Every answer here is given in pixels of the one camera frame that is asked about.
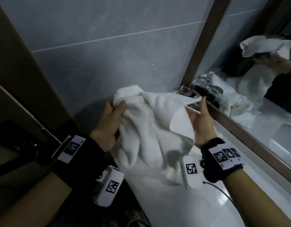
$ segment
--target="black wristband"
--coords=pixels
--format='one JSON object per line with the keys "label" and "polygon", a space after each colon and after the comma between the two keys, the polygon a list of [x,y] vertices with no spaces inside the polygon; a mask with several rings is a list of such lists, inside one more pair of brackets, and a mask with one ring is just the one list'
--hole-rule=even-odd
{"label": "black wristband", "polygon": [[104,171],[107,164],[104,161],[105,152],[90,137],[79,147],[73,158],[67,164],[57,160],[52,168],[60,179],[72,189],[91,190],[95,185],[95,179]]}
{"label": "black wristband", "polygon": [[204,177],[211,183],[216,183],[219,180],[224,180],[228,175],[233,173],[238,169],[243,169],[242,164],[235,165],[232,168],[223,170],[222,167],[217,163],[215,158],[209,151],[210,148],[217,146],[218,144],[224,144],[225,142],[221,138],[214,138],[208,141],[201,148],[202,161],[200,163],[201,167],[204,169]]}

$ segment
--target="crumpled white cloth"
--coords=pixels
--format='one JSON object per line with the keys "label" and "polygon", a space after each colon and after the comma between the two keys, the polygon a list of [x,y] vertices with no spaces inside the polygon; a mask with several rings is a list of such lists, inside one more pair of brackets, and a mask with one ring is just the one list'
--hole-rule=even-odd
{"label": "crumpled white cloth", "polygon": [[138,85],[119,89],[113,106],[127,103],[122,115],[117,161],[131,168],[138,157],[173,182],[181,182],[179,158],[191,150],[195,136],[185,106],[201,99],[176,93],[144,92]]}
{"label": "crumpled white cloth", "polygon": [[220,105],[219,109],[234,122],[245,128],[250,128],[253,125],[255,116],[259,114],[259,112],[247,97],[236,92],[234,89],[235,83],[229,84],[213,72],[201,76],[209,80],[209,85],[216,85],[222,88],[223,94],[216,97]]}
{"label": "crumpled white cloth", "polygon": [[[265,36],[253,36],[240,43],[243,57],[251,57],[255,53],[278,53],[279,56],[289,59],[291,40],[279,38],[266,38]],[[271,87],[272,81],[277,76],[272,69],[263,64],[256,64],[250,68],[244,76],[232,77],[236,79],[236,90],[240,95],[246,96],[259,109],[263,105],[263,97]]]}

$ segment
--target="black wrist strap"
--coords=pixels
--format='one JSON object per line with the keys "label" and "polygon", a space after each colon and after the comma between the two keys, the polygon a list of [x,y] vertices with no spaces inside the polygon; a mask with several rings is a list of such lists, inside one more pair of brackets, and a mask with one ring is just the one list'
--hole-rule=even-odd
{"label": "black wrist strap", "polygon": [[[52,171],[72,189],[92,189],[95,179],[107,167],[104,161],[105,152],[90,137],[83,137],[85,140],[81,145],[73,144],[71,139],[72,137],[67,138],[54,153],[56,162]],[[61,154],[65,155],[64,153],[72,155],[69,163],[57,159]]]}
{"label": "black wrist strap", "polygon": [[225,142],[221,138],[214,138],[208,141],[201,148],[202,161],[201,167],[204,168],[204,177],[211,183],[216,183],[219,180],[224,180],[228,175],[238,169],[243,169],[242,164],[234,165],[233,167],[223,170],[218,164],[216,159],[213,157],[209,149],[216,147],[218,144],[224,144]]}

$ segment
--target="white sensor device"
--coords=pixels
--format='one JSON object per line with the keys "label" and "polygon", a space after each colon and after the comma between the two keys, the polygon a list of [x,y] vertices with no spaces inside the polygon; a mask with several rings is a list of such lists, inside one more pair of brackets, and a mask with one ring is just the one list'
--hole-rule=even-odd
{"label": "white sensor device", "polygon": [[102,177],[96,181],[100,184],[93,190],[93,201],[96,205],[108,207],[112,204],[118,189],[124,179],[124,174],[118,168],[108,166]]}
{"label": "white sensor device", "polygon": [[185,155],[180,160],[184,187],[196,189],[202,187],[202,170],[199,160],[193,155]]}

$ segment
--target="grout line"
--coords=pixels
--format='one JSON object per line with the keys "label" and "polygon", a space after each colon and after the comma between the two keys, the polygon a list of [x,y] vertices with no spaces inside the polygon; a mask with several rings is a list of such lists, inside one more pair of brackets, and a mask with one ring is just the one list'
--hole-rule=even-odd
{"label": "grout line", "polygon": [[241,13],[237,13],[237,14],[231,14],[231,15],[227,15],[225,17],[230,17],[230,16],[234,16],[234,15],[238,15],[238,14],[245,14],[245,13],[249,13],[249,12],[252,12],[252,11],[257,11],[257,10],[260,10],[260,9],[254,9],[254,10],[249,10],[249,11],[241,12]]}
{"label": "grout line", "polygon": [[165,27],[165,28],[161,28],[161,29],[153,29],[153,30],[148,30],[148,31],[143,31],[143,32],[138,32],[138,33],[125,34],[125,35],[120,35],[120,36],[115,36],[115,37],[110,37],[110,38],[102,38],[102,39],[97,39],[97,40],[92,40],[92,41],[84,41],[84,42],[79,42],[79,43],[74,43],[74,44],[61,45],[61,46],[52,47],[52,48],[44,48],[44,49],[34,50],[32,52],[36,53],[36,52],[41,52],[41,51],[46,51],[46,50],[51,50],[51,49],[56,49],[56,48],[64,48],[64,47],[68,47],[68,46],[72,46],[72,45],[86,44],[86,43],[95,42],[95,41],[102,41],[102,40],[107,40],[107,39],[120,38],[120,37],[135,35],[135,34],[147,33],[147,32],[152,32],[152,31],[157,31],[157,30],[162,30],[162,29],[174,28],[174,27],[178,27],[178,26],[185,26],[185,25],[190,25],[190,24],[201,23],[201,22],[205,22],[205,20],[198,21],[198,22],[193,22],[193,23],[187,23],[187,24],[181,24],[181,25]]}

